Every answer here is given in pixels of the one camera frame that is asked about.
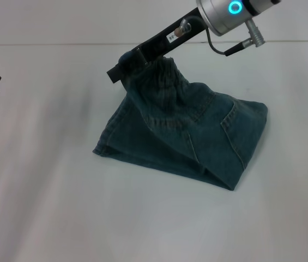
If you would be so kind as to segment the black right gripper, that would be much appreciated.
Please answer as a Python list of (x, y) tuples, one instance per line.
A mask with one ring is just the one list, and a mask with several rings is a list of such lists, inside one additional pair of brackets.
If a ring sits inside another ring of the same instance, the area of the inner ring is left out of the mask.
[(191, 16), (197, 16), (202, 18), (198, 8), (193, 9), (179, 20), (165, 28), (160, 33), (151, 37), (149, 40), (137, 46), (131, 51), (130, 62), (118, 62), (113, 68), (107, 71), (107, 75), (115, 84), (118, 81), (123, 80), (131, 74), (132, 67), (144, 67), (149, 62), (156, 60), (157, 58), (169, 53), (178, 46), (184, 44), (191, 38), (200, 34), (205, 30), (205, 23), (198, 21), (189, 21), (190, 30), (184, 33), (181, 37), (177, 37), (174, 31), (180, 26), (183, 19), (188, 20)]

